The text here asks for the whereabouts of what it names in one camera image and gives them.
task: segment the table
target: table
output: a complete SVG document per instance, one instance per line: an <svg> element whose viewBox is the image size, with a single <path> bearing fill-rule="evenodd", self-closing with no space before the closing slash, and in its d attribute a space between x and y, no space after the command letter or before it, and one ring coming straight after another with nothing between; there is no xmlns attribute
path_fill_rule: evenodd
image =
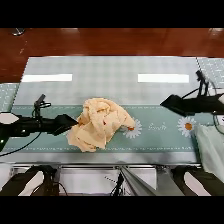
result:
<svg viewBox="0 0 224 224"><path fill-rule="evenodd" d="M158 106L170 94L185 95L198 88L195 72L199 65L208 64L206 58L148 57L148 56L65 56L31 57L27 62L12 111L29 115L33 103L44 93L52 108L43 115L52 117L67 113L77 117L82 104L92 97L104 97L122 105L141 124L141 135L125 138L125 131L118 131L104 151L81 153L69 146L65 135L44 135L28 148L1 162L17 163L70 163L70 164L182 164L200 162L194 138L185 137L178 130L184 121L167 109ZM139 83L138 74L186 74L189 83ZM32 76L72 74L71 81L25 82ZM200 114L193 122L212 124L210 115ZM12 151L29 142L27 138L10 139L4 151Z"/></svg>

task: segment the daisy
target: daisy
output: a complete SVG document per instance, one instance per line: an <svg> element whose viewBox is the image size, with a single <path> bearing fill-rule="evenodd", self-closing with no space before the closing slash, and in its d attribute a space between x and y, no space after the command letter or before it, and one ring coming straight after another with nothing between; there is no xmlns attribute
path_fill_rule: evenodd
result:
<svg viewBox="0 0 224 224"><path fill-rule="evenodd" d="M196 121L194 118L190 117L182 117L178 121L178 130L182 132L182 135L185 137L191 137L193 134L194 126L196 124Z"/></svg>
<svg viewBox="0 0 224 224"><path fill-rule="evenodd" d="M138 119L135 119L133 117L134 121L135 121L135 128L131 129L131 128L127 128L122 126L121 130L124 132L123 135L126 136L126 138L135 138L136 136L139 136L141 134L141 130L142 130L142 125L140 123L140 121Z"/></svg>

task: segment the yellow cloth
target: yellow cloth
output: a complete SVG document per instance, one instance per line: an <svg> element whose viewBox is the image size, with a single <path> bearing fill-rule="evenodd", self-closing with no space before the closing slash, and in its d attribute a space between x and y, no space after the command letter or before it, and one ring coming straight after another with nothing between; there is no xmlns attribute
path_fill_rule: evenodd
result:
<svg viewBox="0 0 224 224"><path fill-rule="evenodd" d="M126 110L104 98L86 100L77 121L79 124L71 128L67 139L69 145L78 146L82 152L95 152L96 147L105 149L121 125L135 127Z"/></svg>

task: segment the wooden floor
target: wooden floor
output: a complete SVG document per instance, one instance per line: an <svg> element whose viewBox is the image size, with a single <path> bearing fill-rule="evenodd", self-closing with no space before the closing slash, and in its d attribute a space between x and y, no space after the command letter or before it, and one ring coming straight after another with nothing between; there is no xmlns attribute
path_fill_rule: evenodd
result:
<svg viewBox="0 0 224 224"><path fill-rule="evenodd" d="M0 29L0 82L19 82L30 56L148 55L224 57L223 28Z"/></svg>

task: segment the towel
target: towel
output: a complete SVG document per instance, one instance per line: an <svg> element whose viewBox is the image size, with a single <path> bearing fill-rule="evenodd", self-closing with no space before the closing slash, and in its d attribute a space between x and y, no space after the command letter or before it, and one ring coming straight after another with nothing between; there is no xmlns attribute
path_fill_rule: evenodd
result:
<svg viewBox="0 0 224 224"><path fill-rule="evenodd" d="M133 130L135 121L121 106L104 98L86 100L83 112L67 134L69 145L78 146L82 152L105 149L121 125Z"/></svg>
<svg viewBox="0 0 224 224"><path fill-rule="evenodd" d="M219 125L218 128L224 132L223 126ZM203 125L195 128L195 135L204 170L224 182L224 135L215 126Z"/></svg>

